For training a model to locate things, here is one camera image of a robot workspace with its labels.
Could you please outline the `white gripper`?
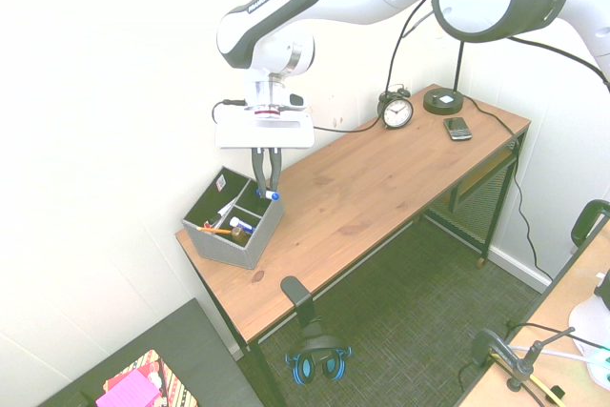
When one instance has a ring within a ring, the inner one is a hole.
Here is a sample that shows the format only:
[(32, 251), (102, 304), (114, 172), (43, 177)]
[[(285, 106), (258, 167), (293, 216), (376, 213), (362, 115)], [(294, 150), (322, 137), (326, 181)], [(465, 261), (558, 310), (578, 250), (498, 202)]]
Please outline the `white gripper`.
[(258, 195), (265, 197), (264, 150), (270, 148), (269, 187), (276, 191), (281, 169), (281, 149), (307, 149), (315, 143), (312, 117), (306, 112), (282, 112), (278, 118), (260, 118), (242, 108), (222, 109), (215, 116), (215, 144), (225, 149), (251, 149), (252, 167)]

